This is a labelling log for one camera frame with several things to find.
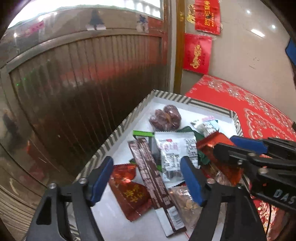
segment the red tablecloth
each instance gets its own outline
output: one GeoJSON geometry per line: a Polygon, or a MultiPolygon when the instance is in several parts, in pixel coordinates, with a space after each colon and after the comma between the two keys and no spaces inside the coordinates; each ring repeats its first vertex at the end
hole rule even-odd
{"type": "MultiPolygon", "coordinates": [[[[291,128],[292,120],[270,103],[233,83],[204,75],[186,96],[235,111],[244,137],[278,137],[296,141],[296,133],[291,128]]],[[[254,200],[254,203],[266,230],[269,205],[261,200],[254,200]]],[[[272,205],[271,227],[277,211],[278,209],[272,205]]]]}

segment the red paper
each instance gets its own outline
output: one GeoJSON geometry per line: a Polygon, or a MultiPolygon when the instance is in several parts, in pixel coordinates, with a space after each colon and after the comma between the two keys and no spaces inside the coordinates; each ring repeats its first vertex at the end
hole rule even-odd
{"type": "Polygon", "coordinates": [[[195,0],[195,30],[220,35],[220,24],[218,0],[195,0]]]}
{"type": "Polygon", "coordinates": [[[185,34],[183,69],[207,74],[209,71],[212,38],[185,34]]]}

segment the blue object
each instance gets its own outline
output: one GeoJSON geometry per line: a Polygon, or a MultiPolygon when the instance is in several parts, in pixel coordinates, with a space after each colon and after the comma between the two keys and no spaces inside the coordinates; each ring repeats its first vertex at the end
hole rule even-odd
{"type": "Polygon", "coordinates": [[[183,156],[180,161],[181,172],[183,174],[186,185],[188,186],[188,190],[193,201],[195,201],[199,206],[203,206],[205,199],[202,197],[202,194],[201,194],[202,187],[199,184],[198,180],[196,179],[195,175],[193,174],[191,167],[186,162],[186,158],[188,157],[183,156]]]}
{"type": "Polygon", "coordinates": [[[99,171],[98,179],[95,181],[95,183],[92,186],[92,195],[90,198],[90,201],[92,203],[97,203],[101,200],[103,192],[113,172],[113,158],[110,156],[107,156],[104,159],[101,166],[98,168],[98,171],[99,171]]]}
{"type": "Polygon", "coordinates": [[[296,46],[292,39],[290,39],[289,44],[286,48],[286,54],[289,57],[290,61],[294,65],[296,65],[296,46]]]}
{"type": "Polygon", "coordinates": [[[239,136],[232,136],[230,140],[237,147],[254,151],[258,155],[261,155],[267,152],[267,147],[260,140],[249,139],[249,138],[239,137],[239,136]]]}

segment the bright window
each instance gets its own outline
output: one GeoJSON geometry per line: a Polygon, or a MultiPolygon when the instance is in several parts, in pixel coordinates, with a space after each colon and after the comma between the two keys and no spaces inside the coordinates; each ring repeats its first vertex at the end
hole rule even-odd
{"type": "Polygon", "coordinates": [[[54,12],[59,8],[74,7],[79,5],[101,5],[103,7],[127,8],[161,18],[161,1],[162,0],[32,0],[19,12],[8,28],[19,22],[35,18],[36,16],[54,12]]]}

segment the gold decoration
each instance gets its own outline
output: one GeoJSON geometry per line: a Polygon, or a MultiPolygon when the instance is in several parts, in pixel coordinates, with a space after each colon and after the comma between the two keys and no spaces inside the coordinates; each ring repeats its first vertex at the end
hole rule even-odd
{"type": "Polygon", "coordinates": [[[189,12],[187,14],[186,20],[190,23],[195,24],[195,7],[194,4],[188,6],[189,12]]]}
{"type": "Polygon", "coordinates": [[[200,66],[200,59],[198,57],[200,57],[202,55],[202,49],[200,47],[200,45],[196,45],[196,47],[194,48],[194,58],[192,60],[192,63],[190,64],[193,68],[197,69],[200,66]]]}

